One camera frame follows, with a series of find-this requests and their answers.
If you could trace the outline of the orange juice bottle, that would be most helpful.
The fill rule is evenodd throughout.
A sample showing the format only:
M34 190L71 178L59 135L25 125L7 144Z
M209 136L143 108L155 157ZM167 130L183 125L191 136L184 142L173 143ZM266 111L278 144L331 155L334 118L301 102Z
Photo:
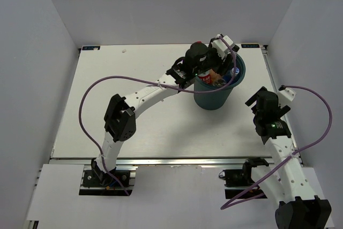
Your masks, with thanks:
M217 74L216 72L214 72L212 69L210 70L210 76L211 76L212 81L215 81L221 78L221 76Z

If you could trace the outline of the tall blue label water bottle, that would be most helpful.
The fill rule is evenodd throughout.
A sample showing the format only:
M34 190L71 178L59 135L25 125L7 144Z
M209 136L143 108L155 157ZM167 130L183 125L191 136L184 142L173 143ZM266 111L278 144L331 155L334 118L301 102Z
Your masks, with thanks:
M240 69L238 67L236 68L232 68L231 71L230 71L230 75L233 77L233 78L236 78L240 73Z

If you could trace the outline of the red label water bottle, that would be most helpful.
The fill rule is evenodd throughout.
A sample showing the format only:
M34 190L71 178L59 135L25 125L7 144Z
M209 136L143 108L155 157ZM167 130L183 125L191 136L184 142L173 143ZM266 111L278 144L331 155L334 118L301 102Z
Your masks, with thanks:
M211 72L210 70L206 71L206 72L203 72L201 74L198 75L198 78L204 82L204 83L207 83L207 84L212 84L212 77L211 77Z

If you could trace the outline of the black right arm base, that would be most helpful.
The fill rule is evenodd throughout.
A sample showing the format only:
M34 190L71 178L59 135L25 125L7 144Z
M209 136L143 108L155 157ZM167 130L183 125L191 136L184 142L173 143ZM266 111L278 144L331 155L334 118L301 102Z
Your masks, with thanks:
M227 200L233 198L254 183L251 178L251 171L252 168L258 166L269 167L269 163L264 158L249 158L245 160L242 168L225 169L219 173L219 179L225 182L225 198Z

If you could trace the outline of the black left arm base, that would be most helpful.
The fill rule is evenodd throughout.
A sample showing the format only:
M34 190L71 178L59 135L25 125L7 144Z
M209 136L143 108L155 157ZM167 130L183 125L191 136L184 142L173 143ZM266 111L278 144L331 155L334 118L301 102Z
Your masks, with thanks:
M80 196L120 196L128 197L133 191L136 171L132 169L117 169L114 172L119 182L111 176L101 181L90 168L85 168L81 177L79 188Z

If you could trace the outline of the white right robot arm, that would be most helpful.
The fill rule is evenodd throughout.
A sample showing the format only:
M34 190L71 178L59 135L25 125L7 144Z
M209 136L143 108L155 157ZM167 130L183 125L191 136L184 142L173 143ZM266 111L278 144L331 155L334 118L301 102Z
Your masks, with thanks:
M278 228L325 228L331 205L311 187L294 153L290 129L282 120L290 107L281 106L279 99L291 102L294 97L294 92L286 88L274 93L261 87L246 101L254 114L256 133L270 151L275 167L271 169L259 160L243 170L242 180L250 186L257 183L275 203Z

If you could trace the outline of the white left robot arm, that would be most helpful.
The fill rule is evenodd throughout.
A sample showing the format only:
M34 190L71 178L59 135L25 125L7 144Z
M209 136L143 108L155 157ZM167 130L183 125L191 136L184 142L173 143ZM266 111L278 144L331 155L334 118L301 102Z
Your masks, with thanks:
M136 132L136 119L144 111L184 91L201 73L213 70L220 75L226 74L235 62L238 50L237 45L225 44L219 38L209 45L195 42L155 83L126 97L112 96L104 116L105 138L101 153L91 163L96 181L108 186L115 180L113 175L120 149Z

